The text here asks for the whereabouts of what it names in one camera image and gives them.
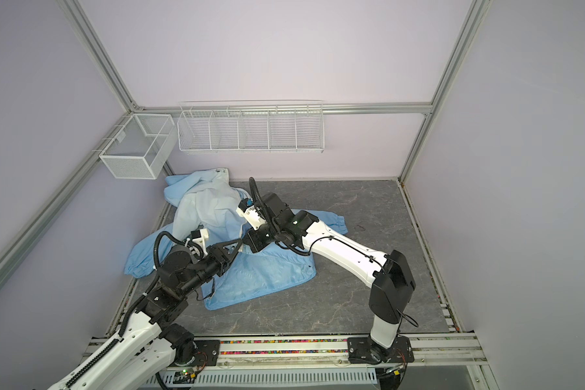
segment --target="white robotic arm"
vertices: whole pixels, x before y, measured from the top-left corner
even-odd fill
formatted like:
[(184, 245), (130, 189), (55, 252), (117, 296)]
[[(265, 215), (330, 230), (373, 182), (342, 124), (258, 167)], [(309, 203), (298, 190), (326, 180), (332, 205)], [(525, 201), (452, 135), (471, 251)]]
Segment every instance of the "white robotic arm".
[(243, 199), (236, 210), (253, 227), (243, 242), (252, 252), (276, 242), (297, 254), (317, 253), (362, 280), (371, 288), (369, 306), (375, 314), (370, 337), (381, 347), (372, 351), (367, 363), (385, 361), (391, 355), (405, 317), (403, 310), (416, 286), (405, 256), (397, 251), (386, 254), (361, 245), (306, 211), (293, 214), (274, 193), (265, 194), (263, 199), (252, 178), (250, 190), (253, 200)]
[[(266, 194), (263, 200), (253, 179), (250, 179), (250, 186), (256, 203), (243, 199), (236, 212), (253, 229), (242, 240), (208, 248), (204, 248), (204, 240), (200, 240), (203, 232), (195, 232), (197, 237), (190, 237), (186, 243), (168, 232), (161, 233), (154, 246), (156, 278), (143, 296), (128, 308), (120, 330), (49, 390), (135, 390), (173, 362), (202, 364), (201, 360), (196, 360), (201, 358), (198, 354), (202, 352), (198, 351), (192, 333), (173, 322), (187, 307), (188, 294), (228, 270), (241, 243), (247, 244), (252, 252), (259, 252), (275, 242), (297, 254), (320, 254), (348, 269), (370, 288), (369, 306), (375, 314), (368, 338), (348, 339), (351, 345), (349, 362), (378, 364), (405, 359), (398, 344), (401, 343), (400, 348), (406, 351), (409, 340), (397, 334), (402, 319), (407, 318), (403, 310), (415, 288), (405, 256), (397, 251), (386, 254), (367, 248), (338, 234), (306, 211), (293, 214), (275, 194)], [(164, 235), (177, 245), (161, 265), (158, 244)], [(199, 248), (196, 263), (194, 252), (187, 245)], [(218, 340), (214, 340), (214, 346), (209, 349), (218, 348), (218, 344)], [(205, 366), (209, 357), (203, 356)], [(198, 371), (189, 369), (189, 374), (192, 372)]]

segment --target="gray marble floor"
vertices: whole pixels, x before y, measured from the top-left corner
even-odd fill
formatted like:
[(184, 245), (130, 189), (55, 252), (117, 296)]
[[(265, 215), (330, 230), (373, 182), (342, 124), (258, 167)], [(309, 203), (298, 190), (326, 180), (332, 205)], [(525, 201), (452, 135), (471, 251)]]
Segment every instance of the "gray marble floor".
[[(231, 183), (248, 189), (246, 183)], [(261, 193), (275, 192), (292, 208), (326, 210), (343, 215), (348, 237), (370, 248), (406, 255), (416, 290), (406, 313), (420, 324), (401, 332), (448, 332), (440, 302), (410, 222), (391, 181), (259, 182)], [(214, 311), (189, 299), (176, 320), (195, 335), (251, 333), (368, 333), (373, 314), (370, 290), (353, 274), (314, 255), (316, 276), (303, 285)], [(141, 293), (153, 274), (137, 285)]]

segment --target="black mounting plate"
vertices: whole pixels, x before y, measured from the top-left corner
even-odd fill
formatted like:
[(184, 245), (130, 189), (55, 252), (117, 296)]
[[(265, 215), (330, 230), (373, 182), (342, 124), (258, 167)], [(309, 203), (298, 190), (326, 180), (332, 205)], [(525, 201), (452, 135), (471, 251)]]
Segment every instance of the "black mounting plate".
[(350, 337), (347, 339), (347, 345), (349, 347), (349, 362), (351, 363), (367, 363), (367, 364), (378, 364), (378, 363), (400, 363), (403, 361), (399, 351), (405, 356), (407, 363), (413, 362), (412, 345), (405, 336), (397, 336), (392, 343), (390, 348), (391, 353), (387, 357), (387, 361), (379, 362), (374, 361), (371, 357), (371, 344), (372, 340), (368, 337)]
[(206, 359), (207, 366), (216, 366), (216, 360), (219, 357), (219, 347), (221, 340), (195, 340), (195, 359), (189, 363), (189, 366), (203, 366)]

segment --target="lavender wall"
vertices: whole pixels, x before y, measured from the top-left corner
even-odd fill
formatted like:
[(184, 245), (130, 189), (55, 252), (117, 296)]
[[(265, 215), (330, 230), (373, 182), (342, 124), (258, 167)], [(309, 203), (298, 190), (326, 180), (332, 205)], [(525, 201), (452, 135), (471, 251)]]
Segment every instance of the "lavender wall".
[[(122, 114), (53, 0), (0, 0), (0, 251)], [(45, 389), (109, 325), (162, 179), (99, 165), (0, 291), (0, 389)]]
[(177, 173), (229, 168), (234, 179), (397, 177), (421, 128), (420, 113), (325, 115), (322, 153), (213, 153), (169, 158)]
[[(82, 0), (140, 105), (186, 100), (429, 102), (471, 0)], [(398, 176), (421, 115), (325, 120), (323, 154), (175, 151), (177, 172)]]
[(495, 0), (406, 186), (501, 389), (585, 389), (585, 0)]

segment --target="white wire basket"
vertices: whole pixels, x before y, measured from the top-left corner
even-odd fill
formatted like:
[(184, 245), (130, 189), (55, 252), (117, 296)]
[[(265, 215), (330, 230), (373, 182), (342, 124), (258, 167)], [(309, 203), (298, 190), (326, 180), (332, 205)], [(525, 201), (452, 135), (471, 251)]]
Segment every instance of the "white wire basket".
[(116, 178), (156, 179), (178, 140), (171, 115), (134, 113), (100, 153)]
[(319, 102), (294, 105), (234, 102), (226, 106), (204, 103), (180, 103), (178, 139), (183, 152), (322, 152), (325, 149)]

